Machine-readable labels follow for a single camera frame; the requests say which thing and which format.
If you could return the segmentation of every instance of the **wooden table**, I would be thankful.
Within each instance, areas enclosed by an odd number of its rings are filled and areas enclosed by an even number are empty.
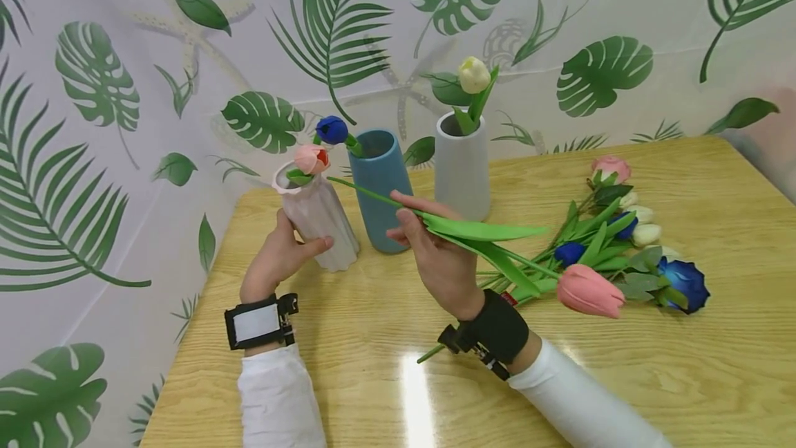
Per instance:
[[[609,151],[632,164],[632,184],[654,208],[664,243],[706,273],[708,306],[686,317],[629,304],[612,321],[535,301],[522,309],[526,320],[676,447],[795,446],[796,209],[718,138]],[[557,226],[571,198],[585,195],[591,160],[604,153],[494,163],[488,221]],[[412,180],[416,195],[433,195],[431,171]],[[411,253],[388,256],[368,245],[356,198],[336,188],[362,240],[360,259],[344,273],[307,266],[282,287],[301,296],[293,322],[329,445],[564,446],[472,355],[443,352],[415,364],[451,318],[426,294]],[[142,447],[241,445],[241,354],[227,348],[222,314],[238,302],[278,206],[270,190],[241,198]],[[533,254],[548,240],[512,247]]]

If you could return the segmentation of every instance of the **bouquet of tulips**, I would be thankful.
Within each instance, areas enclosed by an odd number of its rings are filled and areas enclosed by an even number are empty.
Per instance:
[[[556,291],[558,300],[577,312],[619,318],[627,301],[650,301],[686,314],[705,306],[710,292],[705,275],[676,251],[656,245],[661,226],[652,209],[638,204],[638,193],[627,184],[632,170],[616,156],[593,161],[587,179],[591,193],[569,211],[548,247],[532,259],[513,255],[518,265],[478,272],[480,284],[501,294],[512,305]],[[530,284],[516,284],[520,271]],[[440,344],[420,357],[432,357]]]

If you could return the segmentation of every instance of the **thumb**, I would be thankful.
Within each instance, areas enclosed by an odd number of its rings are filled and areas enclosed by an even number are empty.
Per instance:
[[[304,260],[308,260],[329,250],[332,245],[334,245],[334,239],[331,237],[321,237],[319,239],[313,239],[304,245],[300,245],[298,247],[298,252],[302,254]]]

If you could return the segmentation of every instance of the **right hand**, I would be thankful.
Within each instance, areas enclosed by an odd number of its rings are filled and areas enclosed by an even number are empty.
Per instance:
[[[398,191],[392,191],[390,197],[405,208],[396,213],[401,226],[389,229],[387,237],[413,249],[420,279],[443,310],[460,321],[475,319],[484,306],[484,291],[475,283],[477,256],[431,234],[407,208],[457,220],[461,219],[459,214],[442,204]]]

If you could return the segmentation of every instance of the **white vase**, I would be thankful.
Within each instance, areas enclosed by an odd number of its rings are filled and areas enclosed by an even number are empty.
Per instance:
[[[282,166],[274,174],[272,187],[282,196],[282,208],[293,222],[302,239],[331,237],[334,245],[315,257],[318,264],[329,270],[347,270],[357,260],[359,243],[329,180],[316,175],[309,184],[297,187],[287,177],[293,163]]]
[[[461,135],[454,113],[437,121],[434,152],[434,197],[461,214],[467,221],[480,222],[489,214],[489,158],[486,123]]]

